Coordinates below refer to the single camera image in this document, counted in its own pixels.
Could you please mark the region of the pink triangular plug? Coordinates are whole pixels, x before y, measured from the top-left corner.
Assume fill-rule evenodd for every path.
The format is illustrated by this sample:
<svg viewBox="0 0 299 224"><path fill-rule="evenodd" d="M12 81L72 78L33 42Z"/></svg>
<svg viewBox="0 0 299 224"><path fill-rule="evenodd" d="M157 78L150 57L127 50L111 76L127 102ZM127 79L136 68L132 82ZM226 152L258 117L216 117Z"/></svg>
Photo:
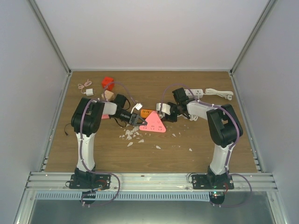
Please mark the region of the pink triangular plug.
<svg viewBox="0 0 299 224"><path fill-rule="evenodd" d="M142 125L139 127L141 131L147 132L157 132L157 133L165 133L166 128L162 123L159 115L156 111L151 112L151 114L145 119L147 122L146 125Z"/></svg>

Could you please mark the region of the orange power strip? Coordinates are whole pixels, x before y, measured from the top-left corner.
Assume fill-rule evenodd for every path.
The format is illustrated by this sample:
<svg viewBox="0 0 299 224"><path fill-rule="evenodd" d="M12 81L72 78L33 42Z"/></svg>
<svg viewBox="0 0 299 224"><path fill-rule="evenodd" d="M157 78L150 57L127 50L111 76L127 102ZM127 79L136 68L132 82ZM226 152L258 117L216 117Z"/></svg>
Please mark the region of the orange power strip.
<svg viewBox="0 0 299 224"><path fill-rule="evenodd" d="M151 109L141 109L140 110L140 116L142 118L147 118L154 110L151 110Z"/></svg>

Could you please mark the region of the white power strip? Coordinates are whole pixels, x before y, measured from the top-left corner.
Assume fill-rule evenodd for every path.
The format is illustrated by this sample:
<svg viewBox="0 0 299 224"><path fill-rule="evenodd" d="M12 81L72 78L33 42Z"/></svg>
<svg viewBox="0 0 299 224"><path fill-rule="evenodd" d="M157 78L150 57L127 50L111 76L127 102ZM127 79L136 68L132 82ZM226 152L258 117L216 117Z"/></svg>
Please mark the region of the white power strip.
<svg viewBox="0 0 299 224"><path fill-rule="evenodd" d="M184 91L188 98L193 98L193 95L195 96L195 98L202 98L204 96L204 92L202 89L184 89Z"/></svg>

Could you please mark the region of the pink square adapter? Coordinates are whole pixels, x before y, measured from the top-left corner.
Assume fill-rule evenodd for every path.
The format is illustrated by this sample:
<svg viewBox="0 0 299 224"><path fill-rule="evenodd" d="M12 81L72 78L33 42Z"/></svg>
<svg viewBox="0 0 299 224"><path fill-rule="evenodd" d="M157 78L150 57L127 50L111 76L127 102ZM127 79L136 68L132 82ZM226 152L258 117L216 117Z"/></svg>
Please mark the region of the pink square adapter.
<svg viewBox="0 0 299 224"><path fill-rule="evenodd" d="M108 114L103 114L101 119L109 119L109 115Z"/></svg>

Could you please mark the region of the wooden round-cornered block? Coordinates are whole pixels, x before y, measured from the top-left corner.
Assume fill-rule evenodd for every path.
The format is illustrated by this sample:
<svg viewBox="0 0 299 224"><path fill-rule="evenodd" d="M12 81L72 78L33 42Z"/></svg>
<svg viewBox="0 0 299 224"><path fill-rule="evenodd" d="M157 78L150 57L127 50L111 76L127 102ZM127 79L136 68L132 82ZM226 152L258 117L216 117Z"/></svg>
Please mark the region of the wooden round-cornered block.
<svg viewBox="0 0 299 224"><path fill-rule="evenodd" d="M101 99L110 102L115 99L115 94L111 91L105 90L104 93L102 93L101 95Z"/></svg>

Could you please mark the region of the red cube socket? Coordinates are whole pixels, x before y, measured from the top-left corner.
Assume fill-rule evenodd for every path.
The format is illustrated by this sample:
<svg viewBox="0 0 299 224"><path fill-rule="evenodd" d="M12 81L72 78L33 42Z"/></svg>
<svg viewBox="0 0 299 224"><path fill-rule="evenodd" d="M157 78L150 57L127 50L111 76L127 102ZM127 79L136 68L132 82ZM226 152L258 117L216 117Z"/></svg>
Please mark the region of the red cube socket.
<svg viewBox="0 0 299 224"><path fill-rule="evenodd" d="M114 88L114 79L112 77L104 77L101 82L102 88L112 91Z"/></svg>

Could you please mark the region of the white usb charger plug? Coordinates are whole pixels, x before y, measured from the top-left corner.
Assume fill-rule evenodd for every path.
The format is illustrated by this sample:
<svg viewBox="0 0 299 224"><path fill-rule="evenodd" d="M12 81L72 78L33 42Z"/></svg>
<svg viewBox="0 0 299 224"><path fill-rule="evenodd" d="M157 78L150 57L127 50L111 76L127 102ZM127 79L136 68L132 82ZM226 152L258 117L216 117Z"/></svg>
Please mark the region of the white usb charger plug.
<svg viewBox="0 0 299 224"><path fill-rule="evenodd" d="M88 97L89 96L94 96L95 93L96 93L96 91L93 88L86 89L86 91L85 91L85 95L88 96Z"/></svg>

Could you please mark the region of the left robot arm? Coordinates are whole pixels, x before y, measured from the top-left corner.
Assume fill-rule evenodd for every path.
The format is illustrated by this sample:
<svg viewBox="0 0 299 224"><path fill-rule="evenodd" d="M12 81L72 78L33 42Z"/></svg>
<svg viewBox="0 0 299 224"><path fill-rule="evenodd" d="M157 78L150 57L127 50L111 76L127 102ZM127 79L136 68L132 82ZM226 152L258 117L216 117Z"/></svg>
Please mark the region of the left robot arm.
<svg viewBox="0 0 299 224"><path fill-rule="evenodd" d="M80 177L80 183L87 189L96 184L94 161L94 137L97 133L103 115L126 122L132 126L148 124L140 115L124 108L128 99L118 94L111 102L81 98L71 119L71 126L78 140L78 162L74 171Z"/></svg>

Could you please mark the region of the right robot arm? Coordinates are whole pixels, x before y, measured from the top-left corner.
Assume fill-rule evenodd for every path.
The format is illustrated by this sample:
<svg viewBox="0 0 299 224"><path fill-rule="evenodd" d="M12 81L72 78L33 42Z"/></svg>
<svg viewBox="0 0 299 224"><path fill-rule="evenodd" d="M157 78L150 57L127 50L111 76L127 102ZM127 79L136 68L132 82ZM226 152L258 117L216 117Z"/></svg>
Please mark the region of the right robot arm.
<svg viewBox="0 0 299 224"><path fill-rule="evenodd" d="M207 185L212 189L226 186L230 182L229 161L232 151L243 135L240 121L230 104L205 103L191 89L179 88L172 92L175 103L161 101L156 105L163 120L176 122L179 115L190 119L192 116L205 119L208 123L214 154L205 175L194 175L193 185Z"/></svg>

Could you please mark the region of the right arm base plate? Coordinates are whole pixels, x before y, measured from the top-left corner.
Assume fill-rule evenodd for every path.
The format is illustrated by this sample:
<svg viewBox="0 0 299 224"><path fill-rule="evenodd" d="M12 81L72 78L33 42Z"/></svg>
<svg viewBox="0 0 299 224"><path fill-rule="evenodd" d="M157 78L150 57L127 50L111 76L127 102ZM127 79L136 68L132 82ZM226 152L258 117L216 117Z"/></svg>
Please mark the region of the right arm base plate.
<svg viewBox="0 0 299 224"><path fill-rule="evenodd" d="M227 174L191 174L191 184L193 189L226 190L234 189L232 177Z"/></svg>

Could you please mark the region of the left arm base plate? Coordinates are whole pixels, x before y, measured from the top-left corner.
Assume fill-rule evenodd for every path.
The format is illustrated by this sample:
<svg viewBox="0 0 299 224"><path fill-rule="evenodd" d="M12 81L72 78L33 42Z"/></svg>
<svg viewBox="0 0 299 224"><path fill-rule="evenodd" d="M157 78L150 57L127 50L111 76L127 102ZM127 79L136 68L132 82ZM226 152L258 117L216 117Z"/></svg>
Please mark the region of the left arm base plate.
<svg viewBox="0 0 299 224"><path fill-rule="evenodd" d="M111 175L76 175L65 183L70 189L106 190L110 188Z"/></svg>

